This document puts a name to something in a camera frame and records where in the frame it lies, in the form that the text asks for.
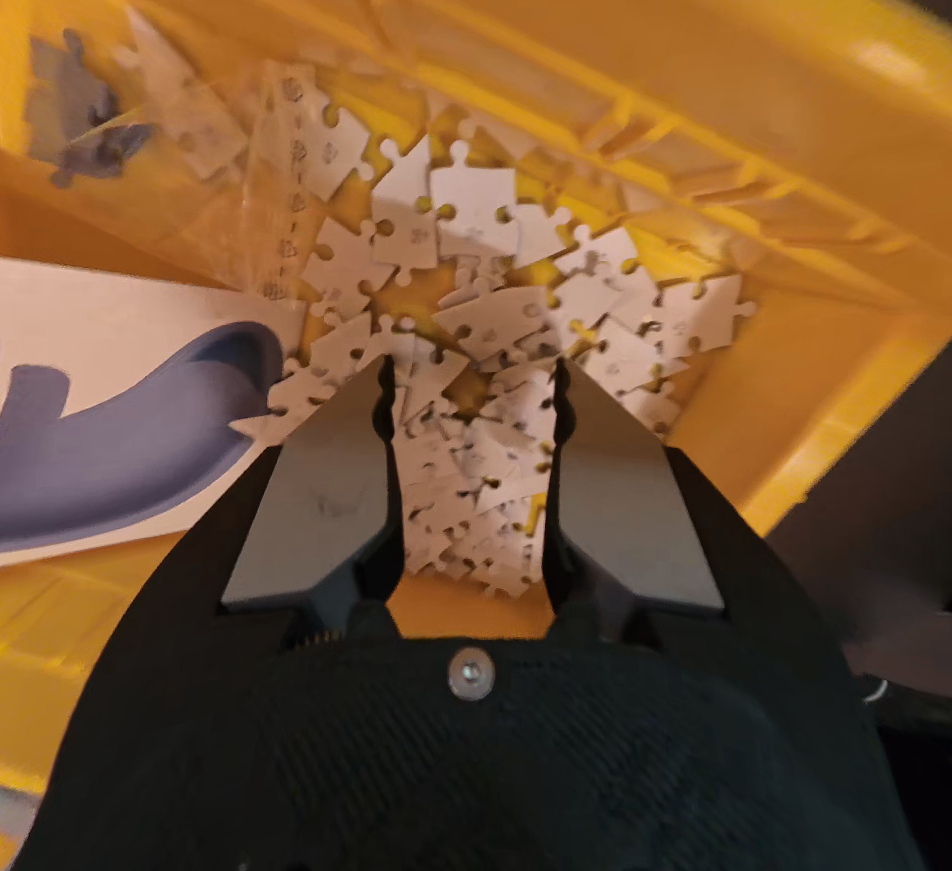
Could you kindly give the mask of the yellow plastic bin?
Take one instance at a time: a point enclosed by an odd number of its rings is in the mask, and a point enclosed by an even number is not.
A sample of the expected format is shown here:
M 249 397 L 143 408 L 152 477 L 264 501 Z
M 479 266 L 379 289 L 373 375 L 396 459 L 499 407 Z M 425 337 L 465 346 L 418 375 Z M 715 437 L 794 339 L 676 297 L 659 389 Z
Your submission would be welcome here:
M 429 132 L 434 163 L 461 137 L 471 163 L 515 167 L 519 200 L 625 226 L 661 288 L 740 274 L 757 312 L 672 377 L 681 412 L 659 438 L 760 535 L 950 340 L 950 32 L 906 4 L 2 0 L 2 259 L 246 294 L 120 233 L 144 147 L 67 188 L 28 155 L 31 35 L 81 35 L 114 119 L 143 103 L 114 58 L 133 45 L 126 7 L 211 81 L 266 59 L 312 79 L 303 269 L 327 216 L 360 234 L 380 142 Z M 302 273 L 283 370 L 328 331 Z M 2 566 L 2 792 L 46 792 L 93 666 L 185 532 Z M 397 587 L 404 631 L 495 637 L 505 616 L 507 636 L 541 634 L 541 582 L 509 599 L 415 575 Z

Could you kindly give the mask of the clear plastic bag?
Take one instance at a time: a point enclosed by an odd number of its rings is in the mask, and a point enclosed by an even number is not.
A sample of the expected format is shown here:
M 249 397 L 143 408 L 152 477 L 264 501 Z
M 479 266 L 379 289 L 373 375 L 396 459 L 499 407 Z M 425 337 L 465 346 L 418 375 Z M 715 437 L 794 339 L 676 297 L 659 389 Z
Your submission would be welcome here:
M 112 205 L 120 233 L 198 277 L 294 306 L 316 210 L 303 181 L 313 123 L 303 99 L 312 79 L 268 59 L 218 81 L 197 69 L 248 137 L 233 167 L 203 182 L 153 121 L 132 70 L 144 101 L 110 124 L 149 123 L 152 136 L 126 164 Z

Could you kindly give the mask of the white card with blue shapes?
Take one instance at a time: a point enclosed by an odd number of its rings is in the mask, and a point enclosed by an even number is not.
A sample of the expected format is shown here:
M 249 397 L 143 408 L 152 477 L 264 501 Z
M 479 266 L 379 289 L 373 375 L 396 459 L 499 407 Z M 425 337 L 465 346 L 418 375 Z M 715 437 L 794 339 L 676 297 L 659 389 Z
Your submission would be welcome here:
M 191 528 L 261 454 L 303 303 L 2 259 L 2 566 Z

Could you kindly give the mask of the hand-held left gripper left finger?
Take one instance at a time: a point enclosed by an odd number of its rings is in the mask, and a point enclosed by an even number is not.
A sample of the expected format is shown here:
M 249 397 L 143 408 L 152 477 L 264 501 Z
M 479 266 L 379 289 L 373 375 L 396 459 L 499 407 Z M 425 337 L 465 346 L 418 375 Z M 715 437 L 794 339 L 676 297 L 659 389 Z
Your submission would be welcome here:
M 284 441 L 222 595 L 225 607 L 386 603 L 405 564 L 391 356 Z

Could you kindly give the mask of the white jigsaw piece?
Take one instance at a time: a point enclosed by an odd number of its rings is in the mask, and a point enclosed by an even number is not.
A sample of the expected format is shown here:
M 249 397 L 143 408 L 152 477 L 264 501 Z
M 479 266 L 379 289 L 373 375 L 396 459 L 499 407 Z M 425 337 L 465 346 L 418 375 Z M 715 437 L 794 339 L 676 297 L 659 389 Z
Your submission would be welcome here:
M 140 11 L 126 7 L 125 14 L 135 47 L 115 50 L 114 58 L 121 67 L 139 71 L 153 121 L 199 180 L 232 168 L 247 148 L 243 127 Z

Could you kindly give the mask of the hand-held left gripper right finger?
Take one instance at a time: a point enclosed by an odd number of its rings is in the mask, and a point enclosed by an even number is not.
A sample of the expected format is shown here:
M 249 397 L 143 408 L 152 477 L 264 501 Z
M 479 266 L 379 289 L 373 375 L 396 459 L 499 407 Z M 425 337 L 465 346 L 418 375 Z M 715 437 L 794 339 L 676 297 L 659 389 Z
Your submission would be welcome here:
M 720 615 L 724 601 L 665 446 L 575 362 L 553 375 L 542 576 L 554 614 Z

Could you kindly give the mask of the slate blue puzzle piece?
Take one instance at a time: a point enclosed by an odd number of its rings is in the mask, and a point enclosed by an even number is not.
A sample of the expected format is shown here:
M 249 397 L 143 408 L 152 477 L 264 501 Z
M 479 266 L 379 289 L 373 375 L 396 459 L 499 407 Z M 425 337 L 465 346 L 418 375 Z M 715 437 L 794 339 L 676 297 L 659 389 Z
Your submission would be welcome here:
M 31 35 L 30 66 L 34 83 L 24 112 L 28 155 L 55 166 L 70 142 L 119 116 L 119 98 L 86 67 L 85 46 L 75 30 L 63 31 L 61 47 Z

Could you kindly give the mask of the pile of white puzzle pieces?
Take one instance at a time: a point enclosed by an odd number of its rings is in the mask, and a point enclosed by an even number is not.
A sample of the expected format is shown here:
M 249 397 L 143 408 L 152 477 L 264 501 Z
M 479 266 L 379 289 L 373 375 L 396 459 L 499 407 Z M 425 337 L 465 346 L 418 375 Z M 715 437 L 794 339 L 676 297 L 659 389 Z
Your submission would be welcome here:
M 375 357 L 391 358 L 406 570 L 516 599 L 541 582 L 557 360 L 649 432 L 681 412 L 671 379 L 730 347 L 757 305 L 738 274 L 661 288 L 623 226 L 518 199 L 513 166 L 479 167 L 457 137 L 432 159 L 384 138 L 360 234 L 327 216 L 302 279 L 328 331 L 291 359 L 268 409 L 230 424 L 284 442 Z

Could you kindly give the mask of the dark blue puzzle piece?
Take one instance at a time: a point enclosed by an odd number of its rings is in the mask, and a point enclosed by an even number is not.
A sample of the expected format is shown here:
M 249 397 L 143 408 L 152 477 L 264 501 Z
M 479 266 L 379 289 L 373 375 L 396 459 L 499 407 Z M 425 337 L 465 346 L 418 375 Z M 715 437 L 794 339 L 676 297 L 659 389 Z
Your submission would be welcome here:
M 76 176 L 92 179 L 120 177 L 127 160 L 140 151 L 151 136 L 149 123 L 96 127 L 58 153 L 50 183 L 67 188 Z

